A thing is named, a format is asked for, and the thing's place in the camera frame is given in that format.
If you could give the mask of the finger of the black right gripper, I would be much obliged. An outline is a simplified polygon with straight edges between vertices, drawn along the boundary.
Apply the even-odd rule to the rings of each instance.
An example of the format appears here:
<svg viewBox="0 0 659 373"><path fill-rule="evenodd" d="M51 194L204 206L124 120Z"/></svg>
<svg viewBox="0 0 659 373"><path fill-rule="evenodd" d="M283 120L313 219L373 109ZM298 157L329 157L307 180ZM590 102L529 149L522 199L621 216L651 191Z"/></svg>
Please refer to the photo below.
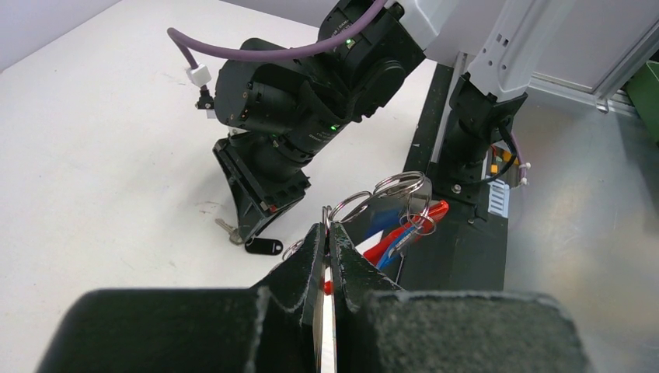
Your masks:
<svg viewBox="0 0 659 373"><path fill-rule="evenodd" d="M268 225L288 212L265 201L260 180L244 163L230 144L216 144L213 153L218 160L234 200L237 214L237 232L243 242L256 238Z"/></svg>

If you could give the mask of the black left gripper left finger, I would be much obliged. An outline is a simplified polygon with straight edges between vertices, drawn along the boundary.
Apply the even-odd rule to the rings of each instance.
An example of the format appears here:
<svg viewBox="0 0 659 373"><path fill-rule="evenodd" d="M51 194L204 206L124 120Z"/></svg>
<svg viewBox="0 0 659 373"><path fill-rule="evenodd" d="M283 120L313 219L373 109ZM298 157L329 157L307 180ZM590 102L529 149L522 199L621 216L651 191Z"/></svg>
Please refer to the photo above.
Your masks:
<svg viewBox="0 0 659 373"><path fill-rule="evenodd" d="M40 372L316 372L323 251L302 247L248 288L105 288L66 312Z"/></svg>

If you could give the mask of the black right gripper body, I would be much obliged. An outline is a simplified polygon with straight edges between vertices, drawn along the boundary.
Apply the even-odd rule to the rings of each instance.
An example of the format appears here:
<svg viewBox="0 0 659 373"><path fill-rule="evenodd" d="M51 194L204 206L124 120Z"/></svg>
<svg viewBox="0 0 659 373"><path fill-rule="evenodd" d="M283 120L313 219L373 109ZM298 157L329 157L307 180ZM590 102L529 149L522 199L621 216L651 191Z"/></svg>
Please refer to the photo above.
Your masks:
<svg viewBox="0 0 659 373"><path fill-rule="evenodd" d="M272 62L227 61L214 109L238 134L230 144L260 180L265 201L297 203L309 188L302 172L349 123L360 120L361 64L348 47Z"/></svg>

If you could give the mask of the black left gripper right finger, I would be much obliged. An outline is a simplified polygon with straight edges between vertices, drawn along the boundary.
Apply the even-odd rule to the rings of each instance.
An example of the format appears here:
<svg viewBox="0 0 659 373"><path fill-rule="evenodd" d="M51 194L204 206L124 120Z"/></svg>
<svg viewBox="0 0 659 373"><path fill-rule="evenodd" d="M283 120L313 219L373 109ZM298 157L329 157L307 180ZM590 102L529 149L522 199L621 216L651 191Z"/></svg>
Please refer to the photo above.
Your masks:
<svg viewBox="0 0 659 373"><path fill-rule="evenodd" d="M539 293L407 291L329 228L338 372L589 372L569 312Z"/></svg>

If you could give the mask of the silver key with black tag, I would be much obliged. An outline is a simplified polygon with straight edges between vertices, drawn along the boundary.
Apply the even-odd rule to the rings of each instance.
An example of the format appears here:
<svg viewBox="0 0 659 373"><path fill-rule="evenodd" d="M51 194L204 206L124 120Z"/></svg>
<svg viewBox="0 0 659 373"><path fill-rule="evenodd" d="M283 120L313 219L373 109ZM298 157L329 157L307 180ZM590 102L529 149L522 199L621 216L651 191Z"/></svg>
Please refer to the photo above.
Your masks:
<svg viewBox="0 0 659 373"><path fill-rule="evenodd" d="M214 222L228 233L228 239L231 244L238 246L244 243L244 240L241 237L239 230L237 228L231 226L222 218L216 218Z"/></svg>

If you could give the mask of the black key tag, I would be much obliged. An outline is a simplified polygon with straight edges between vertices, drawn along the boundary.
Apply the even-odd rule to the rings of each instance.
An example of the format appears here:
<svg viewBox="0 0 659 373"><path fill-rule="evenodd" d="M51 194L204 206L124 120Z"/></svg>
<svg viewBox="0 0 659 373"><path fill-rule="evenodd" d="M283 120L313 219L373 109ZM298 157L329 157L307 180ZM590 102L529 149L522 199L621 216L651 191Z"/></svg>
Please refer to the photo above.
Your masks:
<svg viewBox="0 0 659 373"><path fill-rule="evenodd" d="M252 237L245 242L244 248L247 253L264 256L279 256L284 246L280 240Z"/></svg>

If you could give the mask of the silver key organiser plate with rings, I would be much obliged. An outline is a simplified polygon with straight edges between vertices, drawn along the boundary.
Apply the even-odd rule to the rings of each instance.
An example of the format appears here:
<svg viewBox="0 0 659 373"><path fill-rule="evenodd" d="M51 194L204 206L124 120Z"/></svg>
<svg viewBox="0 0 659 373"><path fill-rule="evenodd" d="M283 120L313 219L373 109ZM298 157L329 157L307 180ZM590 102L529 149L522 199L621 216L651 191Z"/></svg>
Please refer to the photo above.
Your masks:
<svg viewBox="0 0 659 373"><path fill-rule="evenodd" d="M341 219L326 218L321 250L333 269L337 366L351 372L431 372L441 369L431 311L439 296L405 292L382 272L397 240L432 233L448 210L431 203L431 182L420 172L380 182Z"/></svg>

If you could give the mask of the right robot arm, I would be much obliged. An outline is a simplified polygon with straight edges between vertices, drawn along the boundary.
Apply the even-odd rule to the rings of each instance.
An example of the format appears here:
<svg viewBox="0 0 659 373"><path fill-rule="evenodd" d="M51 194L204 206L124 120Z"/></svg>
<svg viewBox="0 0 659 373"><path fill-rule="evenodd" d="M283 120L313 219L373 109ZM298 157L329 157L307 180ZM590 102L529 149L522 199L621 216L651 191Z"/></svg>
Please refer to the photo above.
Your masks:
<svg viewBox="0 0 659 373"><path fill-rule="evenodd" d="M527 98L542 52L571 1L508 1L452 99L458 132L447 156L477 162ZM215 154L237 210L234 242L260 234L309 187L303 168L348 124L389 103L425 59L453 1L341 1L308 52L251 38L225 59L214 112L238 134Z"/></svg>

